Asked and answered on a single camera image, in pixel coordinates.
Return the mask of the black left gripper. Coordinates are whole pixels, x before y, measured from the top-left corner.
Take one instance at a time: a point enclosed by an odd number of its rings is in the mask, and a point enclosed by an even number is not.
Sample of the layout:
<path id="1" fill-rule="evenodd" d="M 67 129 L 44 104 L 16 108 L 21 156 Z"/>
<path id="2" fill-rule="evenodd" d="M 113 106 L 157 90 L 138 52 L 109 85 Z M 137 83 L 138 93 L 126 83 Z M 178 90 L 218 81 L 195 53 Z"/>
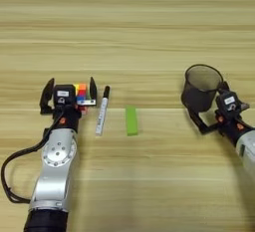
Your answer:
<path id="1" fill-rule="evenodd" d="M 74 132 L 78 131 L 79 120 L 86 112 L 87 108 L 97 105 L 97 85 L 93 77 L 90 80 L 90 97 L 91 100 L 77 101 L 72 105 L 56 106 L 53 109 L 49 106 L 49 101 L 53 95 L 55 80 L 51 79 L 45 86 L 40 99 L 40 113 L 50 115 L 53 113 L 54 129 L 68 128 Z"/>

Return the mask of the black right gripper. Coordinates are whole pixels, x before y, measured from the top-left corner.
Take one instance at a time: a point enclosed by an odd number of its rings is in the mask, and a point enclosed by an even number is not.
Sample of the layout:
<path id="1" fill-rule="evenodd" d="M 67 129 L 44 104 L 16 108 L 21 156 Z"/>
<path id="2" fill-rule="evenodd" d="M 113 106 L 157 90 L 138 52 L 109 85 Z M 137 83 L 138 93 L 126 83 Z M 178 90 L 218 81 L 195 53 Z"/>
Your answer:
<path id="1" fill-rule="evenodd" d="M 230 89 L 227 82 L 221 82 L 218 85 L 217 91 L 219 93 L 229 92 Z M 218 109 L 215 111 L 217 122 L 211 125 L 207 125 L 199 116 L 199 113 L 196 113 L 192 108 L 188 108 L 187 110 L 191 120 L 198 127 L 201 134 L 208 134 L 219 130 L 233 145 L 236 145 L 238 139 L 250 131 L 250 125 L 245 123 L 240 115 L 243 111 L 249 109 L 249 105 L 241 103 L 232 111 L 227 109 L 227 105 L 218 104 L 217 106 Z"/>

